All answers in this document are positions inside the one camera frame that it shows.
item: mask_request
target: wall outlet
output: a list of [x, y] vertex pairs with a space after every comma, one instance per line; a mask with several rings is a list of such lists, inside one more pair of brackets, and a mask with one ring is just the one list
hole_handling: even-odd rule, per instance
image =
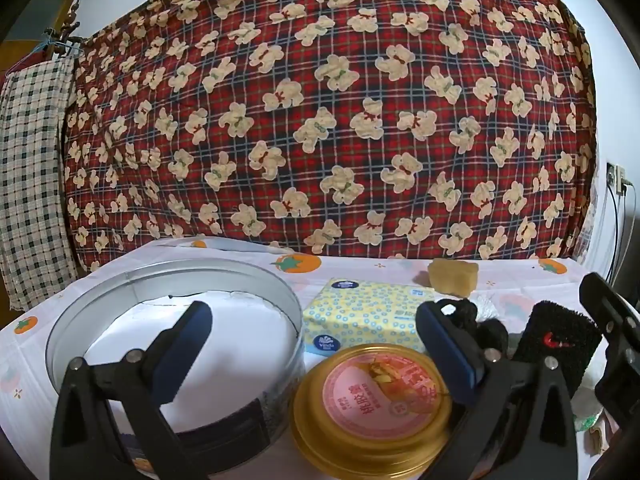
[[607, 186], [611, 186], [611, 189], [615, 190], [616, 195], [622, 195], [624, 193], [622, 184], [624, 178], [625, 168], [618, 164], [607, 162]]

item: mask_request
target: blue logo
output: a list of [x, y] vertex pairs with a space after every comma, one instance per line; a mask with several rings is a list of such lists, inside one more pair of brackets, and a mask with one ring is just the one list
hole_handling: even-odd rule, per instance
[[340, 349], [340, 341], [323, 334], [314, 338], [314, 346], [322, 352], [337, 352]]
[[333, 288], [356, 288], [360, 286], [356, 282], [350, 282], [348, 280], [342, 280], [341, 282], [335, 282], [331, 285]]

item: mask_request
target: yellow tissue package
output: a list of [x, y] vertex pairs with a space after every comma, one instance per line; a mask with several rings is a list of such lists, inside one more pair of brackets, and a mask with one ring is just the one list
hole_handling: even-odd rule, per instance
[[433, 289], [332, 278], [304, 311], [305, 350], [329, 356], [364, 343], [393, 343], [424, 352], [415, 311]]

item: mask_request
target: blue circle pattern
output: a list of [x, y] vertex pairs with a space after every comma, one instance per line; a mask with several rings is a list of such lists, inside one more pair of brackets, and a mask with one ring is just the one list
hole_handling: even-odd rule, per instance
[[333, 288], [332, 280], [304, 312], [305, 341], [329, 335], [341, 346], [393, 343], [424, 351], [415, 331], [415, 311], [433, 299], [428, 288], [359, 282], [357, 288]]

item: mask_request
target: blue gripper pad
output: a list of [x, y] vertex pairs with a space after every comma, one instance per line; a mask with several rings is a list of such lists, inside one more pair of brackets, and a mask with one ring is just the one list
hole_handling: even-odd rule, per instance
[[482, 370], [476, 370], [466, 360], [458, 345], [450, 338], [427, 301], [418, 307], [415, 326], [427, 354], [442, 375], [454, 402], [470, 406], [476, 400], [476, 385], [482, 379]]
[[194, 301], [175, 325], [159, 333], [146, 353], [145, 372], [156, 406], [174, 400], [196, 357], [211, 334], [208, 304]]

